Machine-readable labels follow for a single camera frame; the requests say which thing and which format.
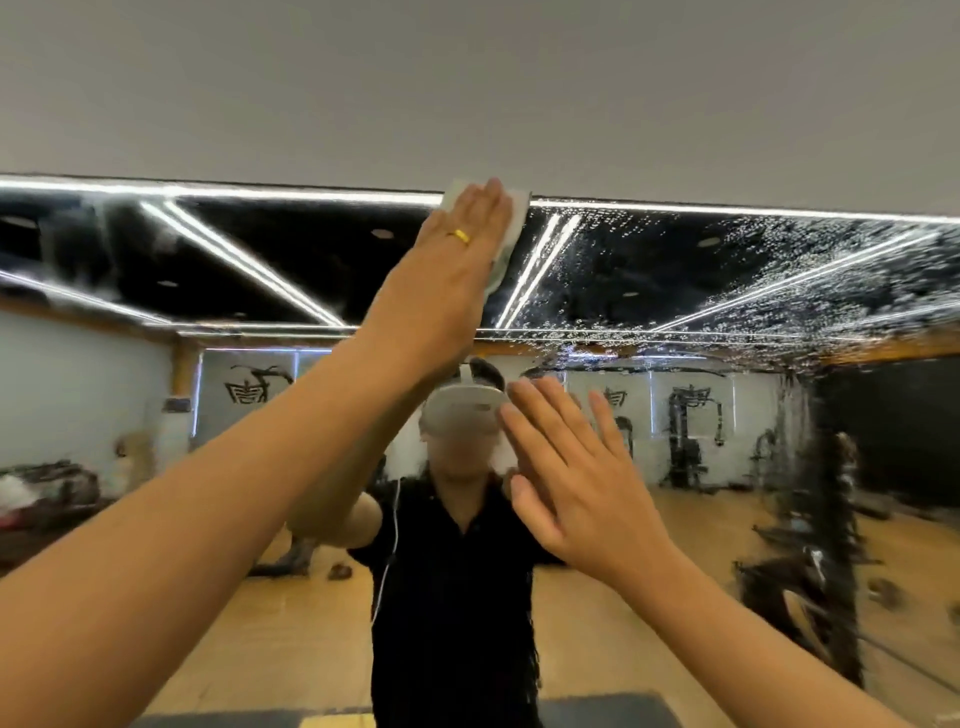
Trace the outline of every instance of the weight machine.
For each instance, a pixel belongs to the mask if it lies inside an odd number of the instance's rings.
[[[700,475],[708,468],[703,464],[700,443],[690,437],[689,410],[706,407],[708,402],[717,405],[717,430],[713,442],[718,447],[724,444],[723,405],[710,396],[710,388],[698,389],[692,384],[688,387],[674,387],[667,399],[670,417],[670,470],[663,482],[669,482],[671,488],[700,490]]]

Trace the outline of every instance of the forearm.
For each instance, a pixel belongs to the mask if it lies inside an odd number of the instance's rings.
[[[628,575],[619,591],[740,728],[907,728],[681,553],[665,562],[663,574]]]
[[[297,501],[287,525],[298,535],[339,545],[348,515],[370,482],[380,457],[429,393],[429,383],[398,398],[332,468]]]
[[[163,475],[0,581],[11,725],[127,725],[289,509],[417,386],[358,335]]]

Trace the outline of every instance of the vr headset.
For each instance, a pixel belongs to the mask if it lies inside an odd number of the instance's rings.
[[[473,380],[469,364],[460,365],[459,380],[435,389],[423,404],[421,421],[428,432],[491,432],[496,411],[507,396],[494,386]]]

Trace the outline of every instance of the cable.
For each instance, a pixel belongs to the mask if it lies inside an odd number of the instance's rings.
[[[380,588],[377,590],[376,602],[373,604],[373,618],[370,620],[370,629],[373,629],[373,626],[376,624],[376,618],[380,614],[380,604],[383,602],[383,588],[387,585],[387,573],[390,571],[390,565],[396,559],[396,547],[400,543],[400,526],[397,512],[400,509],[400,483],[402,482],[402,479],[396,482],[396,492],[394,493],[394,550],[390,552],[387,564],[383,568],[383,576],[380,577]]]

